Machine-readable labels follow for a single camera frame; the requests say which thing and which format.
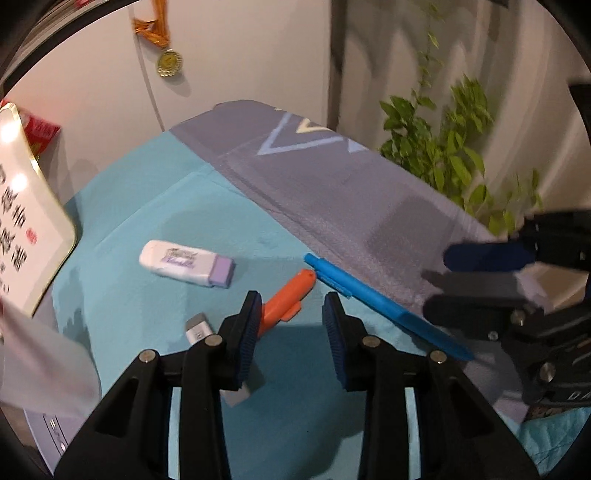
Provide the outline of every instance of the blue pen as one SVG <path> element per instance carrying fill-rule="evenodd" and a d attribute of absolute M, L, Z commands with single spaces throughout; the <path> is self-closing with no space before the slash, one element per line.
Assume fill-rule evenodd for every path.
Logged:
<path fill-rule="evenodd" d="M 345 297 L 355 297 L 391 322 L 418 335 L 458 360 L 474 360 L 474 354 L 470 349 L 324 258 L 306 254 L 304 262 L 316 270 L 318 280 Z"/>

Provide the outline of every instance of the green plant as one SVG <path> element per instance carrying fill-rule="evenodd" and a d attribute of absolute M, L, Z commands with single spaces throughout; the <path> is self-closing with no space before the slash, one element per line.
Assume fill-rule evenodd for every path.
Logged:
<path fill-rule="evenodd" d="M 443 109 L 439 131 L 434 132 L 418 114 L 421 108 L 437 109 L 427 92 L 432 67 L 443 65 L 433 53 L 439 41 L 431 29 L 433 22 L 443 20 L 443 16 L 434 2 L 427 3 L 423 10 L 427 17 L 427 48 L 418 52 L 418 90 L 412 90 L 411 100 L 391 96 L 389 102 L 380 102 L 387 115 L 384 130 L 391 137 L 379 152 L 457 203 L 494 235 L 512 233 L 516 219 L 534 207 L 541 208 L 539 174 L 534 170 L 527 186 L 519 177 L 515 183 L 506 181 L 502 202 L 491 195 L 485 184 L 482 156 L 469 147 L 493 124 L 488 100 L 476 79 L 464 75 L 451 87 L 453 103 Z"/>

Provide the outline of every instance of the usb flash drive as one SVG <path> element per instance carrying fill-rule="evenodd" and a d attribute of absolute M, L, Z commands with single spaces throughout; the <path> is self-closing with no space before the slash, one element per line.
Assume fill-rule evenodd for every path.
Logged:
<path fill-rule="evenodd" d="M 185 329 L 187 339 L 191 345 L 200 342 L 213 333 L 212 328 L 207 323 L 207 317 L 204 313 L 198 313 L 195 317 L 190 319 L 186 323 Z M 249 398 L 251 392 L 248 390 L 246 383 L 242 383 L 239 390 L 235 392 L 231 390 L 220 390 L 220 395 L 229 407 L 234 407 Z"/>

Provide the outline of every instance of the teal cloth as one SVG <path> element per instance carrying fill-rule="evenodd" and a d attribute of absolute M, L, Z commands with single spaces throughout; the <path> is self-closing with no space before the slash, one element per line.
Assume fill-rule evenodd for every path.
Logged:
<path fill-rule="evenodd" d="M 205 312 L 216 330 L 239 310 L 248 290 L 269 299 L 305 267 L 302 256 L 309 251 L 169 133 L 98 174 L 67 209 L 83 234 L 55 279 L 53 302 L 60 331 L 91 351 L 103 393 L 141 350 L 186 349 L 184 324 L 195 314 Z M 143 269 L 139 253 L 152 239 L 234 258 L 231 287 L 198 287 Z M 223 406 L 236 480 L 357 478 L 365 395 L 344 392 L 336 379 L 320 317 L 328 291 L 318 282 L 302 311 L 258 342 L 256 375 L 248 383 L 259 388 L 248 401 Z M 343 304 L 371 333 L 420 353 L 391 322 L 354 299 Z M 418 434 L 415 412 L 410 413 L 410 467 L 416 478 Z M 177 423 L 175 395 L 170 435 L 175 478 Z"/>

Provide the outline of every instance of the medal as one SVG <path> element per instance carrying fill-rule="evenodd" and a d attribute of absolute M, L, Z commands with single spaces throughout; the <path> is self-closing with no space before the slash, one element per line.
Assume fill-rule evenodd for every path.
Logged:
<path fill-rule="evenodd" d="M 156 20 L 145 22 L 134 18 L 135 33 L 164 50 L 156 64 L 156 71 L 161 77 L 174 76 L 183 66 L 180 53 L 169 49 L 170 32 L 166 19 L 166 2 L 167 0 L 152 0 Z"/>
<path fill-rule="evenodd" d="M 182 56 L 174 50 L 165 50 L 157 63 L 157 72 L 161 77 L 171 77 L 180 72 L 183 66 Z"/>

